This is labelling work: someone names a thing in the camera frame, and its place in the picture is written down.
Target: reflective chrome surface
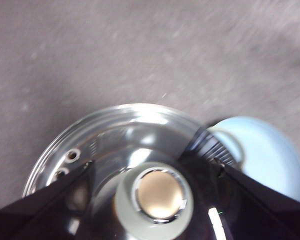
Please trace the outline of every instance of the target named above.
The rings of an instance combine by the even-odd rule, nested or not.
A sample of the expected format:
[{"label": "reflective chrome surface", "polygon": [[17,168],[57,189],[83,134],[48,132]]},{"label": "reflective chrome surface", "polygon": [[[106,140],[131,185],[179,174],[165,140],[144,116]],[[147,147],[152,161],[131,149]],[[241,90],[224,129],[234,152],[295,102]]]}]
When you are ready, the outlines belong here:
[{"label": "reflective chrome surface", "polygon": [[[202,179],[200,176],[198,180],[194,179],[192,175],[193,171],[199,171],[209,178],[209,169],[206,169],[206,165],[197,168],[195,162],[180,162],[179,158],[191,140],[194,142],[190,144],[190,150],[197,150],[197,154],[205,160],[212,161],[219,156],[224,161],[230,161],[232,157],[209,132],[198,131],[200,126],[183,113],[152,104],[128,104],[95,112],[74,123],[48,146],[34,166],[23,196],[49,186],[63,175],[92,161],[88,177],[78,181],[60,202],[60,218],[63,219],[62,223],[66,222],[65,228],[70,235],[98,240],[170,240],[172,238],[169,236],[176,232],[174,237],[179,240],[214,238],[207,212],[211,207],[207,202],[209,191],[214,188],[209,186],[210,182],[203,181],[198,185]],[[183,200],[186,198],[187,205],[183,209],[181,204],[180,216],[169,223],[147,221],[144,229],[151,234],[145,237],[144,231],[127,230],[129,221],[129,226],[133,224],[135,229],[141,229],[138,226],[140,221],[133,220],[133,214],[126,214],[125,210],[123,214],[118,214],[115,199],[118,186],[125,184],[125,176],[139,166],[153,162],[169,165],[184,177],[187,194],[180,191],[182,184],[179,183],[174,184],[173,194],[182,195]],[[130,181],[131,185],[135,179],[137,175]],[[131,190],[128,192],[127,206],[130,204]],[[158,216],[151,213],[153,202],[141,201],[142,210],[148,211],[153,217],[175,216],[179,205],[167,201],[165,207],[169,214]]]},{"label": "reflective chrome surface", "polygon": [[[185,114],[153,104],[97,111],[75,122],[47,147],[32,169],[23,196],[48,186],[59,169],[71,171],[89,160],[97,160],[99,172],[108,174],[146,161],[171,162],[199,127]],[[69,159],[71,150],[76,151],[75,157],[70,156],[74,160]]]}]

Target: bolt hole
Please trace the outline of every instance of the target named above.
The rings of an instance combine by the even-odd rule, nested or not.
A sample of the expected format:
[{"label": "bolt hole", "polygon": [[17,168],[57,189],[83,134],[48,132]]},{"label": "bolt hole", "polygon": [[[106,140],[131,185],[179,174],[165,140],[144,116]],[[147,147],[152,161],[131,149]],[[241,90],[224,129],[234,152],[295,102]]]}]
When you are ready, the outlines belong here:
[{"label": "bolt hole", "polygon": [[59,178],[61,178],[62,176],[65,176],[65,175],[66,175],[66,173],[65,173],[65,171],[63,171],[63,170],[58,170],[58,171],[54,174],[54,176],[55,176],[56,179],[59,179]]},{"label": "bolt hole", "polygon": [[68,159],[73,160],[77,157],[77,153],[75,151],[70,151],[66,156],[68,157]]},{"label": "bolt hole", "polygon": [[65,154],[65,162],[67,164],[71,164],[75,161],[77,161],[80,158],[80,150],[77,148],[70,149],[66,154]]}]

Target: floor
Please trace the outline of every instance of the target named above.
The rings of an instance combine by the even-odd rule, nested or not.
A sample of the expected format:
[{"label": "floor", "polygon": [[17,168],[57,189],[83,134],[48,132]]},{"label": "floor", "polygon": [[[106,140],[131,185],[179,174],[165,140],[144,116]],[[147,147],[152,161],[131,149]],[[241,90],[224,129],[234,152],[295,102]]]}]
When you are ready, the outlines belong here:
[{"label": "floor", "polygon": [[95,110],[246,115],[300,150],[300,0],[0,0],[0,208]]}]

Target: metal rim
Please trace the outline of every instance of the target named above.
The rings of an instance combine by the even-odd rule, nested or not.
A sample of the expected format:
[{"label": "metal rim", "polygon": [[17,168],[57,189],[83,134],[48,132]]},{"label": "metal rim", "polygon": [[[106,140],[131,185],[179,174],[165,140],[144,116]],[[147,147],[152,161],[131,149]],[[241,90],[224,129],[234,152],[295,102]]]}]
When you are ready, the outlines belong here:
[{"label": "metal rim", "polygon": [[132,111],[151,111],[156,112],[159,114],[163,114],[167,117],[174,118],[178,120],[179,122],[182,122],[187,128],[191,129],[193,132],[196,132],[197,129],[201,126],[200,123],[193,120],[189,116],[187,116],[185,113],[175,110],[170,107],[162,106],[162,105],[156,105],[156,104],[149,104],[149,103],[132,103],[132,104],[123,104],[118,106],[112,106],[107,107],[98,111],[95,111],[78,121],[74,122],[72,125],[70,125],[68,128],[66,128],[64,131],[62,131],[49,145],[48,147],[43,151],[43,153],[40,155],[38,160],[36,161],[34,167],[31,170],[31,173],[27,179],[27,182],[24,186],[24,190],[22,193],[22,197],[25,197],[27,195],[32,194],[31,192],[31,186],[34,184],[34,181],[37,177],[37,175],[40,172],[40,169],[45,164],[47,159],[50,157],[50,155],[58,149],[58,146],[75,130],[78,128],[81,128],[84,125],[88,125],[89,123],[95,122],[95,121],[102,121],[104,119],[110,119],[114,118],[118,114],[127,114]]}]

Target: gray carpet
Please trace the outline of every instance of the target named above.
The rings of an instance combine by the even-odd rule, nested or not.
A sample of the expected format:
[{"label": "gray carpet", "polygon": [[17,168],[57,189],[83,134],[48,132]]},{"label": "gray carpet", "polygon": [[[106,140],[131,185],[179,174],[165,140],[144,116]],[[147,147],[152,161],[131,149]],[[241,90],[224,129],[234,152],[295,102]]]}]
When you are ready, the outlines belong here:
[{"label": "gray carpet", "polygon": [[0,207],[104,107],[246,115],[300,150],[300,0],[0,0]]}]

